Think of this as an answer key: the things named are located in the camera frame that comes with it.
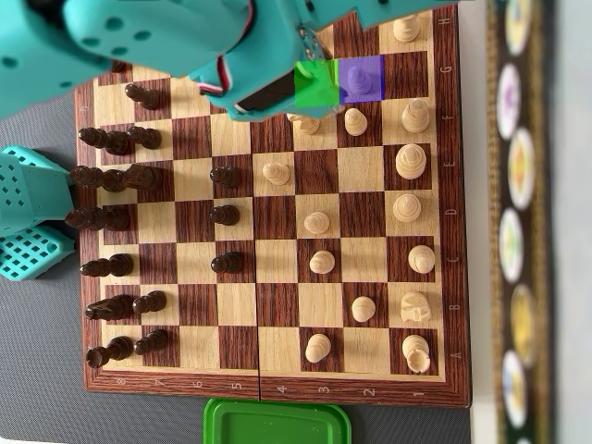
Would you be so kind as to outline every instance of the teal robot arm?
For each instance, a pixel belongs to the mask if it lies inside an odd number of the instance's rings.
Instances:
[[[315,32],[355,10],[364,27],[452,3],[441,0],[2,0],[0,118],[61,95],[110,59],[190,75],[238,120],[301,108],[294,76],[324,60]]]

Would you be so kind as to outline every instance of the green lid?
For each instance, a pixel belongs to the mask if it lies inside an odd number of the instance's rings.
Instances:
[[[212,399],[203,444],[351,444],[350,420],[326,404]]]

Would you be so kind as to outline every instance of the dark chess piece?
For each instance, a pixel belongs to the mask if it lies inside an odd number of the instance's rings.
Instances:
[[[241,220],[241,213],[234,205],[215,206],[210,211],[210,220],[216,224],[235,225]]]
[[[167,336],[168,334],[165,330],[160,328],[151,331],[133,344],[133,350],[136,354],[146,354],[157,350],[163,350],[167,346]]]
[[[109,259],[98,259],[80,267],[83,276],[105,278],[109,275],[118,278],[126,276],[133,270],[133,259],[128,254],[114,254]]]
[[[151,291],[145,296],[136,298],[132,308],[136,313],[158,312],[167,305],[167,296],[163,291]]]
[[[134,83],[126,86],[126,95],[145,109],[156,109],[160,102],[158,92]]]
[[[130,226],[130,214],[123,208],[78,208],[68,212],[66,223],[77,229],[123,231]]]
[[[103,171],[80,165],[70,171],[70,177],[79,187],[99,188],[103,185]]]
[[[122,72],[125,71],[127,67],[126,62],[122,62],[121,60],[113,60],[111,64],[111,72]]]
[[[128,129],[128,137],[134,143],[139,143],[144,148],[155,150],[163,140],[158,129],[131,127]]]
[[[126,187],[135,190],[156,190],[163,183],[160,169],[153,166],[133,164],[124,174]]]
[[[231,252],[215,257],[211,264],[216,273],[238,273],[242,270],[242,254]]]
[[[131,296],[120,294],[113,298],[91,303],[86,307],[84,315],[91,320],[117,321],[131,316],[133,313],[131,304]]]
[[[234,166],[219,166],[210,171],[210,179],[226,188],[239,186],[239,170]]]
[[[109,192],[120,192],[126,189],[126,176],[118,169],[107,169],[103,173],[103,188]]]
[[[118,336],[109,341],[105,347],[95,347],[86,352],[86,362],[92,368],[107,364],[110,359],[121,361],[129,358],[133,352],[133,342],[127,336]]]
[[[126,155],[130,153],[130,140],[123,131],[109,131],[97,128],[83,128],[78,137],[87,145],[97,149],[105,148],[111,155]]]

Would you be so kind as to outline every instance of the gray mat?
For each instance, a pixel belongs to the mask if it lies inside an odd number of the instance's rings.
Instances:
[[[0,146],[76,162],[71,94],[0,121]],[[54,227],[75,239],[64,224]],[[76,443],[201,443],[207,399],[82,388],[79,259],[34,281],[0,277],[0,436]],[[470,443],[468,409],[345,406],[354,444]]]

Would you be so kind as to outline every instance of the chessboard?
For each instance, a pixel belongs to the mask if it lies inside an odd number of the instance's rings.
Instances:
[[[126,169],[158,167],[157,191],[79,189],[79,206],[115,205],[129,211],[126,231],[82,231],[80,260],[114,253],[134,259],[125,277],[82,277],[82,348],[106,345],[116,336],[139,339],[164,329],[162,351],[132,355],[104,367],[84,366],[89,390],[201,395],[276,401],[467,406],[471,402],[467,264],[464,228],[458,20],[455,6],[426,11],[410,43],[393,35],[392,22],[363,31],[355,14],[319,33],[335,58],[376,57],[383,90],[357,107],[367,131],[352,137],[343,114],[322,119],[303,134],[285,115],[263,122],[236,122],[210,105],[194,83],[149,68],[127,66],[75,91],[77,129],[125,130],[137,124],[160,130],[157,150],[136,145],[113,156],[78,141],[78,163]],[[129,100],[134,82],[159,91],[160,106],[146,110]],[[401,125],[413,98],[429,107],[421,133]],[[424,174],[403,179],[395,156],[408,143],[426,154]],[[272,185],[263,165],[290,168],[289,181]],[[240,185],[213,183],[213,167],[236,167]],[[404,193],[416,196],[422,214],[401,223],[392,206]],[[208,218],[214,206],[235,205],[231,227]],[[313,235],[303,225],[312,212],[328,215],[329,230]],[[415,245],[436,255],[434,270],[408,265]],[[326,275],[311,272],[319,250],[333,253]],[[212,259],[240,252],[237,274],[216,274]],[[84,307],[118,294],[152,290],[166,294],[166,308],[119,321],[91,321]],[[401,298],[420,291],[432,317],[403,322]],[[352,301],[367,296],[376,314],[360,323]],[[304,357],[307,341],[322,333],[331,341],[326,359]],[[414,374],[401,351],[409,335],[429,345],[430,365]]]

